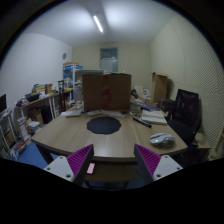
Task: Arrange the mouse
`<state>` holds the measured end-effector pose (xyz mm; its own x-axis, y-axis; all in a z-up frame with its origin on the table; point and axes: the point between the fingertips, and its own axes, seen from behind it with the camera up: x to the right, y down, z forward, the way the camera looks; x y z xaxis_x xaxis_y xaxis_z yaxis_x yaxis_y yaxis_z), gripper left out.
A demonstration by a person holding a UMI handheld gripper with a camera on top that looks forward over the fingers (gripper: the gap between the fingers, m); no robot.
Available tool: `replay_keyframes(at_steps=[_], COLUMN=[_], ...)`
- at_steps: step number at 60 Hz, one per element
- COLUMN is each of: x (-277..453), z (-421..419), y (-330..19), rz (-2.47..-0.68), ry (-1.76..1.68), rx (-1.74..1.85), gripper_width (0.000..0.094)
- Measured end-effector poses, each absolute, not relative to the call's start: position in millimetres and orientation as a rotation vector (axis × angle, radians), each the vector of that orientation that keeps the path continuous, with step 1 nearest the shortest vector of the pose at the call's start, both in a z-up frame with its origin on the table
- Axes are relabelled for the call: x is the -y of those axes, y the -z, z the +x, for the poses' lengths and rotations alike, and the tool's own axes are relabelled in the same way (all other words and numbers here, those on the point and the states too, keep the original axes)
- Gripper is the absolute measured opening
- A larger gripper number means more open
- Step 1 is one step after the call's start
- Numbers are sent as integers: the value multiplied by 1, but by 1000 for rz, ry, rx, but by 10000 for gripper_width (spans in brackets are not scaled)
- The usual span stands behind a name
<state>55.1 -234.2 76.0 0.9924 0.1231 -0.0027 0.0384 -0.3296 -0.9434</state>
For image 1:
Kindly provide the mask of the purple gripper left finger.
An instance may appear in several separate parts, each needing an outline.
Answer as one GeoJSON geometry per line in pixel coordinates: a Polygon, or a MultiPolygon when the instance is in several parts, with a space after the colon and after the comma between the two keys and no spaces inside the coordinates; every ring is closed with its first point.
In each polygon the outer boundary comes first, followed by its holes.
{"type": "Polygon", "coordinates": [[[93,155],[94,146],[90,144],[67,157],[58,156],[44,170],[81,186],[93,155]]]}

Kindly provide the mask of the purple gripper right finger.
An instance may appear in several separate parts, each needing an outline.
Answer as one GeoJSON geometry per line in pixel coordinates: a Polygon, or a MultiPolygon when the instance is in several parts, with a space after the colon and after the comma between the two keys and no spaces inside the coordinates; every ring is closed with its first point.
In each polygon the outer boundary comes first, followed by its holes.
{"type": "Polygon", "coordinates": [[[169,155],[160,156],[138,144],[134,146],[134,155],[146,184],[160,180],[182,169],[169,155]]]}

